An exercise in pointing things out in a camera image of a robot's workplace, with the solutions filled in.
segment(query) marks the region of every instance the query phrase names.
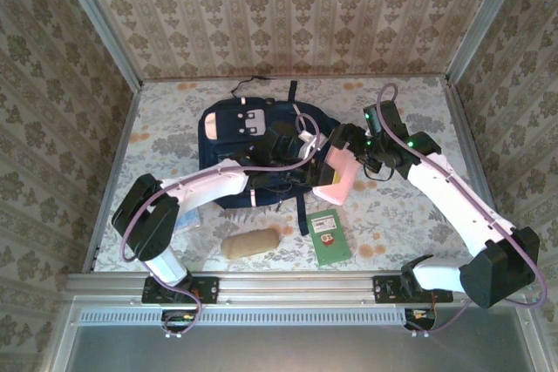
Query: black mounting plate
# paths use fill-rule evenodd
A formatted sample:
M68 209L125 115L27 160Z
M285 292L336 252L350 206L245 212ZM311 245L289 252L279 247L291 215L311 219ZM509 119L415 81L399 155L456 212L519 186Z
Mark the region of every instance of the black mounting plate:
M433 291L415 292L410 296L401 287L401 275L389 274L372 277L374 298L377 304L432 303L432 293L436 303L453 302L451 291L434 289Z
M219 296L219 278L216 276L194 276L188 291L200 298L203 304L216 304ZM192 300L178 292L162 287L149 276L143 287L141 302L144 304L188 304Z

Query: sticker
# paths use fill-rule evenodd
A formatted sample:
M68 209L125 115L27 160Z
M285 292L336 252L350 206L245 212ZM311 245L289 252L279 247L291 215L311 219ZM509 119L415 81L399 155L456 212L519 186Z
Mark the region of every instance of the sticker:
M314 233L323 233L324 231L335 230L337 224L333 215L326 215L325 217L315 218L312 220L312 229Z
M329 233L322 234L322 236L320 238L322 239L322 243L323 243L324 246L331 246L333 244L333 242L335 241L333 239L333 236Z

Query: navy blue backpack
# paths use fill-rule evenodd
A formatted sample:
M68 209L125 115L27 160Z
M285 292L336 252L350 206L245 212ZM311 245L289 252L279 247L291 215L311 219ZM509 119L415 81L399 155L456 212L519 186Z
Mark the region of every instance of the navy blue backpack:
M258 140L266 127L275 121L295 123L298 113L309 114L318 124L320 132L329 137L339 122L328 117L314 105L296 102L296 81L290 82L288 100L272 98L231 98L221 100L207 108L198 124L198 143L200 169L214 166L236 152L244 150L247 145ZM206 117L214 113L216 133L209 138L206 135ZM306 124L308 132L315 134L311 124ZM329 145L315 154L316 159L324 160ZM290 198L296 198L298 225L302 235L308 234L304 194L311 191L311 186L292 185L290 182L274 179L271 176L266 185L248 189L237 195L225 196L215 200L223 209L246 208L252 206L273 205Z

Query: white table surface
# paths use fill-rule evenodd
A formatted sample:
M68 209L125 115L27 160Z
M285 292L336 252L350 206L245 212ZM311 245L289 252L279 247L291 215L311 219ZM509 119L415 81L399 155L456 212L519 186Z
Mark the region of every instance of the white table surface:
M438 142L453 167L467 179L466 166L448 110L443 79L438 76L408 78L323 78L299 80L296 100L320 107L333 118L365 126L362 108L376 100L387 82L399 87L397 105L410 133L425 131ZM230 98L237 81L158 82L145 84L139 112L133 124L126 156L111 204L113 211L140 175L173 178L198 170L197 124L214 102ZM242 85L238 96L286 99L289 80L279 79ZM306 195L307 213L333 207L312 193ZM172 246L194 271L262 272L399 269L422 254L463 257L465 245L451 225L418 189L397 174L389 182L367 180L362 171L343 206L336 207L352 258L319 267L309 236L302 237L296 222L295 200L276 205L222 210L215 203L199 208L201 226L178 232ZM145 270L138 262L119 257L118 233L107 222L95 271ZM275 227L282 236L271 252L227 260L220 244L230 235Z

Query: green book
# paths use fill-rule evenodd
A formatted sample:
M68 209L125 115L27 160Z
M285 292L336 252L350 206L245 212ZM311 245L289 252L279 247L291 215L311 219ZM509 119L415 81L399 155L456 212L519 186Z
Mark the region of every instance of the green book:
M308 227L320 266L348 260L350 253L335 209L308 215Z

